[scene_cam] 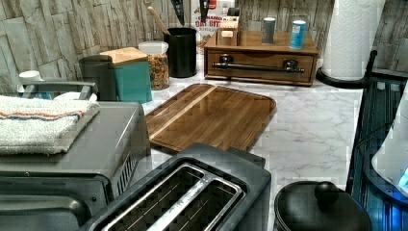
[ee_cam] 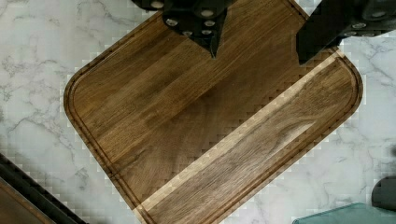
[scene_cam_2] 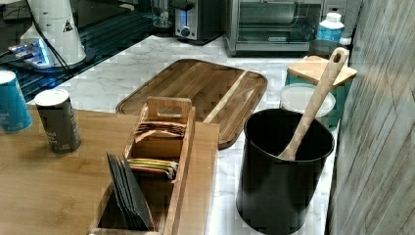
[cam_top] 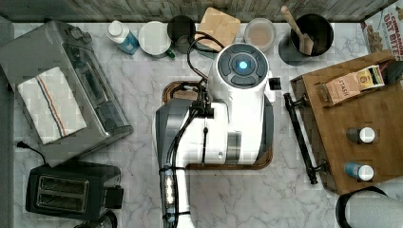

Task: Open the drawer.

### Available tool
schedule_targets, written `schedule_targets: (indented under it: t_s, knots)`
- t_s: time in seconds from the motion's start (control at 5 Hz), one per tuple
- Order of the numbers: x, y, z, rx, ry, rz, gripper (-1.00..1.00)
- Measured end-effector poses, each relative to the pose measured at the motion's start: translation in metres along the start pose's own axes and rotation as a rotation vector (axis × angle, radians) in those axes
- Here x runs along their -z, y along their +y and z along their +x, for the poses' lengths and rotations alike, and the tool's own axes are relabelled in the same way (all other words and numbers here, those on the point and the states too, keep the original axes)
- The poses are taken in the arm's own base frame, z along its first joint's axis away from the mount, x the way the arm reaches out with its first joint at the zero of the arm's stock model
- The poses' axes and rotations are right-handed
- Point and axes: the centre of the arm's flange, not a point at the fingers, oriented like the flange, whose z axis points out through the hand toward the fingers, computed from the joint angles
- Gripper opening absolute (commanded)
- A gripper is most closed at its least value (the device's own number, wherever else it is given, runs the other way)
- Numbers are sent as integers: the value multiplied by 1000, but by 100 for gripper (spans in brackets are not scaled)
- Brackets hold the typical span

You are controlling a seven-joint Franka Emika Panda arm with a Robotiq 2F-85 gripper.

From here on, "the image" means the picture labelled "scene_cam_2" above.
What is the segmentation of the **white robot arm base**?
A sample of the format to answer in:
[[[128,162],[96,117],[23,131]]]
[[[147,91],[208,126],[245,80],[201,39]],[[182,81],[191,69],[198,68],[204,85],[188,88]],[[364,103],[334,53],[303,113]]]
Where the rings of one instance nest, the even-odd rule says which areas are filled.
[[[87,54],[72,15],[70,0],[24,0],[31,27],[9,50],[39,70],[75,69]]]

